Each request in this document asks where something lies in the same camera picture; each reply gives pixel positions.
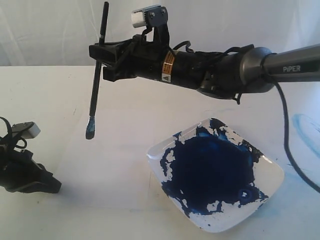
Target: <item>white table surface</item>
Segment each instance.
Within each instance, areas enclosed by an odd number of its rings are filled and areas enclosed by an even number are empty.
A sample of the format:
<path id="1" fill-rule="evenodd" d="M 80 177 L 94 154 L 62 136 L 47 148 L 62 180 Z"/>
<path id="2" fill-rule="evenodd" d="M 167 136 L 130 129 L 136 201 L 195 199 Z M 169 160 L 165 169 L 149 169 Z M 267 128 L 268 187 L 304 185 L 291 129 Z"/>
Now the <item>white table surface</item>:
<path id="1" fill-rule="evenodd" d="M 28 141 L 28 149 L 34 153 L 36 162 L 53 173 L 82 115 L 89 112 L 93 74 L 93 66 L 0 67 L 0 115 L 12 124 L 37 123 L 41 133 Z M 319 83 L 282 86 L 290 116 L 306 114 L 320 123 Z M 140 210 L 46 204 L 45 193 L 9 193 L 0 188 L 1 240 L 319 239 L 320 194 L 288 165 L 283 149 L 282 105 L 275 89 L 266 94 L 244 95 L 237 106 L 234 101 L 212 99 L 194 90 L 147 79 L 102 81 L 98 112 L 107 109 L 165 114 L 165 119 L 155 118 L 150 146 L 207 117 L 218 118 L 278 163 L 285 171 L 285 180 L 252 216 L 216 234 L 198 229 L 183 216 L 152 174 L 148 201 Z M 308 164 L 320 159 L 301 141 L 292 124 L 290 127 L 290 144 L 296 160 L 306 172 L 320 173 L 319 168 Z M 1 134 L 4 129 L 0 124 Z"/>

